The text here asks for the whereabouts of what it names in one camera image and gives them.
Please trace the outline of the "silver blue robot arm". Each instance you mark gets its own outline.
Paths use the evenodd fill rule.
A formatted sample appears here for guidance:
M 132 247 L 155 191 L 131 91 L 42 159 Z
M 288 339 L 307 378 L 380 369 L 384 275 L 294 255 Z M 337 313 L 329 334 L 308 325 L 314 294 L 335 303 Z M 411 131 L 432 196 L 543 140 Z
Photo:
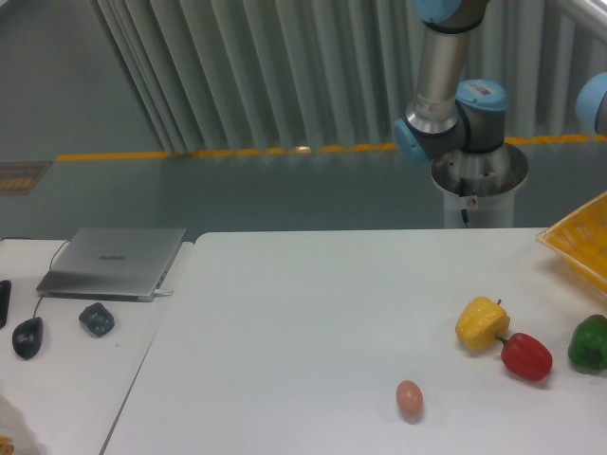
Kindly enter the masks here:
M 491 153 L 505 141 L 505 89 L 487 80 L 461 81 L 470 34 L 485 1 L 416 1 L 426 28 L 414 97 L 395 122 L 395 142 L 417 164 L 454 151 Z

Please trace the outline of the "cream sleeve forearm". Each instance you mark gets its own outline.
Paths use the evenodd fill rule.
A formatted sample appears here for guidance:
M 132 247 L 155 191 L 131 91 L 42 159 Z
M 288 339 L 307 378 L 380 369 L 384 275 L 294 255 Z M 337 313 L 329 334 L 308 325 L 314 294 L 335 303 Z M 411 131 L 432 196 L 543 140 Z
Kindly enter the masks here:
M 20 412 L 1 397 L 1 455 L 40 454 L 33 433 Z

